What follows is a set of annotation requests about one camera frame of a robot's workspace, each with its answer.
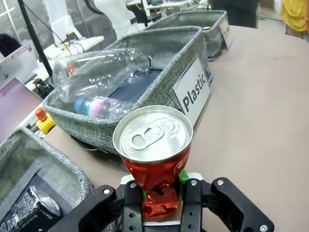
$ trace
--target gray fabric bin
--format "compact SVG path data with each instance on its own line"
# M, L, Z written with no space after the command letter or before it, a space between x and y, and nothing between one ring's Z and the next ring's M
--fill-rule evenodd
M0 222L35 175L71 208L93 191L87 176L66 155L18 128L0 145Z
M177 109L169 90L181 77L192 58L198 54L204 68L208 66L206 41L200 27L142 31L126 36L106 49L119 47L137 48L144 54L153 56L153 67L162 70L132 110L147 105L165 105ZM124 116L110 120L73 113L72 104L63 103L55 91L44 100L43 108L68 134L82 142L117 154L112 144L112 134Z
M181 26L211 27L209 30L203 30L203 34L207 44L208 61L214 61L220 55L224 45L224 38L219 29L219 24L225 19L227 20L226 11L192 9L162 18L145 30Z

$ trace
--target black pole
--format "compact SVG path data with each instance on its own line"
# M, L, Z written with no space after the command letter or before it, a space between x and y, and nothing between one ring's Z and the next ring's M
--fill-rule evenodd
M29 19L28 14L27 14L27 11L26 11L26 8L25 8L23 0L18 0L18 4L19 4L20 10L21 10L21 14L23 15L24 20L26 22L26 26L27 26L28 32L30 34L30 37L31 37L31 39L33 41L33 44L34 44L35 48L37 49L39 57L40 57L43 65L44 65L44 67L46 68L46 70L48 72L48 75L51 77L51 76L53 76L53 70L50 67L49 63L48 63L47 57L44 54L44 51L43 51L43 48L42 48L42 46L40 44L38 36L35 33L35 31L34 31L34 28L33 28L32 24L31 24L31 21Z

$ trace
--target beige tabletop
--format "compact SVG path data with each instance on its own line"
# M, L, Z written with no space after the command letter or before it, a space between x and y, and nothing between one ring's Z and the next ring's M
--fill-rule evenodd
M186 170L229 178L275 224L309 231L309 45L271 31L231 27L230 51L212 63L212 97L193 138ZM46 140L97 187L126 172L82 150L65 132ZM227 232L204 210L203 228Z

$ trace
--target white sign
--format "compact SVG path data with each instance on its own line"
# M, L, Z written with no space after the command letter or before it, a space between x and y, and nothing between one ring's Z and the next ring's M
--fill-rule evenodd
M203 113L211 93L206 77L201 61L196 56L171 89L174 99L193 126Z
M233 42L233 38L230 35L230 26L226 18L219 24L219 29L223 35L226 47L229 50Z

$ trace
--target plastic sign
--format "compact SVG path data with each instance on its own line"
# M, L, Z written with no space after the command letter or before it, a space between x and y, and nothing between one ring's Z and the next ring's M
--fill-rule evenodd
M171 94L181 111L196 130L211 95L206 74L198 56L195 56L184 74L171 89Z

